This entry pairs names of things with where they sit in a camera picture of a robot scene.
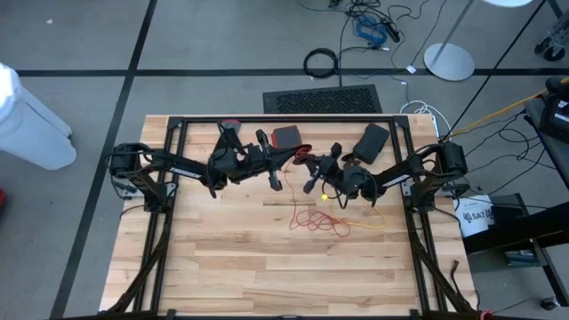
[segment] white cable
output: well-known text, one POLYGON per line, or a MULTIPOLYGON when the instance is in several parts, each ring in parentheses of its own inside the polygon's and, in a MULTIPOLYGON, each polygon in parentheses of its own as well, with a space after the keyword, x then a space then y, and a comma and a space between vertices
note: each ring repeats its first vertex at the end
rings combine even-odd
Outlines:
POLYGON ((432 115, 432 116, 433 116, 433 113, 431 112, 431 110, 437 112, 437 114, 438 114, 439 116, 441 116, 441 118, 443 118, 443 121, 445 121, 445 124, 446 124, 446 126, 448 127, 448 131, 450 132, 450 136, 453 135, 453 132, 451 132, 451 125, 448 123, 448 121, 446 120, 445 116, 443 116, 443 114, 442 114, 440 111, 438 111, 437 108, 428 105, 425 101, 413 100, 413 101, 407 102, 407 103, 405 103, 405 104, 401 107, 401 109, 399 109, 399 113, 401 113, 401 114, 404 113, 405 108, 411 106, 413 103, 420 103, 420 104, 421 104, 421 107, 420 107, 420 108, 418 108, 418 109, 416 109, 415 111, 413 111, 414 114, 421 114, 421 115, 429 114, 429 115, 432 115))

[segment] metal pole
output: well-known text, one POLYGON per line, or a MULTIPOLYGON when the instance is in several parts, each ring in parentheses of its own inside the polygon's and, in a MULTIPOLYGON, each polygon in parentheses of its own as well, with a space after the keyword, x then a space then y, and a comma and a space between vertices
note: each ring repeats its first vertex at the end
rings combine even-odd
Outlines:
POLYGON ((451 29, 451 32, 448 34, 448 36, 446 36, 446 39, 443 41, 443 45, 441 45, 441 47, 438 49, 437 54, 435 55, 435 59, 433 59, 433 64, 435 62, 437 62, 438 57, 441 55, 441 53, 443 52, 443 50, 446 47, 446 44, 448 44, 449 41, 451 41, 451 37, 453 37, 454 35, 454 31, 456 31, 456 29, 459 27, 459 25, 461 24, 462 19, 464 19, 464 16, 466 16, 466 12, 469 11, 470 6, 472 5, 472 3, 474 3, 474 0, 469 0, 469 2, 466 4, 466 6, 464 7, 464 9, 462 10, 461 15, 459 16, 459 19, 456 20, 456 22, 454 22, 454 26, 451 29))

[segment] wheel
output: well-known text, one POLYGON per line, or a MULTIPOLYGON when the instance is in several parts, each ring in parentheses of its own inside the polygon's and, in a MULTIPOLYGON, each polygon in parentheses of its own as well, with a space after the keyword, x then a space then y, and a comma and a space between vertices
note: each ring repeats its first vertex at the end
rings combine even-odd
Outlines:
POLYGON ((563 59, 565 56, 565 48, 561 49, 555 56, 553 55, 553 48, 549 48, 543 53, 543 58, 547 61, 555 62, 563 59))
POLYGON ((533 51, 535 53, 542 53, 545 49, 549 47, 549 43, 551 42, 550 37, 546 37, 545 39, 541 40, 536 46, 533 51))
POLYGON ((554 308, 559 308, 561 307, 561 305, 559 304, 559 302, 557 301, 556 297, 550 297, 550 298, 546 298, 544 300, 542 300, 540 302, 540 306, 548 311, 553 310, 554 308))

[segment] wooden tabletop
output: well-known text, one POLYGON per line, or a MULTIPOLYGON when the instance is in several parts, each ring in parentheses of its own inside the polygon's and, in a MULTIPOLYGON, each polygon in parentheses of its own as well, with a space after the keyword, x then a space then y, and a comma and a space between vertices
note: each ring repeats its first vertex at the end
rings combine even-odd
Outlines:
MULTIPOLYGON (((409 119, 416 148, 436 142, 429 116, 412 115, 409 119)), ((161 148, 167 120, 168 116, 147 116, 140 141, 161 148)), ((263 129, 269 135, 274 128, 286 125, 289 124, 243 124, 239 138, 243 144, 256 143, 256 130, 263 129)), ((343 146, 344 153, 350 152, 367 126, 364 123, 297 125, 303 143, 311 144, 312 152, 317 155, 328 154, 334 142, 343 146)), ((378 125, 388 129, 385 124, 378 125)), ((406 157, 403 135, 400 133, 399 137, 406 157)), ((205 162, 218 138, 215 124, 190 124, 184 156, 205 162)), ((366 167, 379 173, 394 164, 393 145, 388 140, 375 162, 366 167)), ((262 174, 241 185, 229 184, 218 192, 217 199, 198 181, 180 179, 160 300, 161 314, 174 308, 178 315, 408 316, 410 309, 421 309, 399 188, 390 188, 376 204, 385 217, 384 222, 360 198, 350 201, 346 210, 336 204, 331 208, 332 201, 321 199, 320 184, 310 195, 305 195, 302 186, 309 178, 305 166, 290 165, 278 174, 284 188, 280 192, 272 190, 268 175, 262 174), (384 224, 385 228, 352 226, 346 237, 306 227, 291 230, 293 191, 285 183, 285 175, 294 190, 297 212, 308 208, 327 213, 334 210, 337 216, 349 221, 384 224)), ((141 203, 141 200, 127 201, 124 208, 141 203)), ((453 212, 448 199, 437 199, 437 206, 453 212)), ((441 271, 449 278, 453 260, 458 260, 457 283, 471 305, 476 306, 456 221, 438 212, 431 212, 429 217, 441 271)), ((101 310, 112 306, 136 276, 147 227, 148 213, 142 209, 131 210, 122 218, 101 310)), ((341 233, 347 231, 345 226, 338 228, 341 233)), ((432 278, 426 269, 425 272, 431 309, 437 309, 432 278)), ((146 309, 151 287, 147 285, 146 309)))

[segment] white bucket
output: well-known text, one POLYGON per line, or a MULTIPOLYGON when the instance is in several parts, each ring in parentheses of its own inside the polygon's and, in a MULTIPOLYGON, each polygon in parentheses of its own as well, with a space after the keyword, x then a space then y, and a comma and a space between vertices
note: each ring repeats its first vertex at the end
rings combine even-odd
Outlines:
POLYGON ((71 128, 21 86, 16 72, 0 64, 0 149, 57 170, 77 158, 71 128))

